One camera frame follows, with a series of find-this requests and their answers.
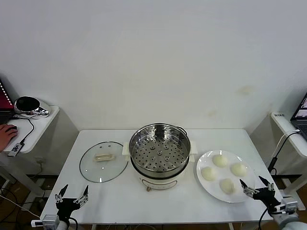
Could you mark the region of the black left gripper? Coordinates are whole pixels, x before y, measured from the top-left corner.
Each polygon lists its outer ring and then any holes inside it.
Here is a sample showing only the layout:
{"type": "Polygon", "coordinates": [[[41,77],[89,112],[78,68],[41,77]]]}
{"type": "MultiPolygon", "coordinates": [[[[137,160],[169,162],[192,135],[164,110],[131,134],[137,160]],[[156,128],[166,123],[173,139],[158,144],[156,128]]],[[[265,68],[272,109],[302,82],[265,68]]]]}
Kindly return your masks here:
{"type": "Polygon", "coordinates": [[[55,194],[56,207],[58,209],[57,215],[59,219],[69,219],[72,212],[78,210],[80,206],[83,206],[88,201],[89,185],[86,186],[83,194],[77,199],[63,198],[67,188],[68,184],[66,184],[58,194],[55,194]]]}

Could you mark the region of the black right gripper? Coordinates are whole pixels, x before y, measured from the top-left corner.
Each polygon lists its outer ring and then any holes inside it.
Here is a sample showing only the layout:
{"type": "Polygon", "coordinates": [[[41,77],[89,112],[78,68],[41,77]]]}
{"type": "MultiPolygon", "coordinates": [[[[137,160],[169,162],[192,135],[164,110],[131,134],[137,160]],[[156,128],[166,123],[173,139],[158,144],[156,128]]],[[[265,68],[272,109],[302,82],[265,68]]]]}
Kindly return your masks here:
{"type": "Polygon", "coordinates": [[[248,187],[245,182],[240,179],[244,194],[252,197],[254,200],[260,200],[263,202],[269,212],[277,212],[275,207],[280,205],[281,202],[275,198],[274,183],[270,183],[267,179],[261,176],[259,176],[259,178],[267,188],[253,189],[248,187]]]}

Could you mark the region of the person's bare hand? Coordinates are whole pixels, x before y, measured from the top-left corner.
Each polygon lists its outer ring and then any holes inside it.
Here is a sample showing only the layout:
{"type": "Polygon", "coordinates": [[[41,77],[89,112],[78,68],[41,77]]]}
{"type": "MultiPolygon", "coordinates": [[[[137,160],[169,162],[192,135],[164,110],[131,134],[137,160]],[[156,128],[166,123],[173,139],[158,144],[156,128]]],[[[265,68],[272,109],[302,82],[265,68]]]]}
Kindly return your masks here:
{"type": "Polygon", "coordinates": [[[11,140],[18,135],[17,127],[14,125],[2,124],[0,126],[0,152],[8,146],[11,140]]]}

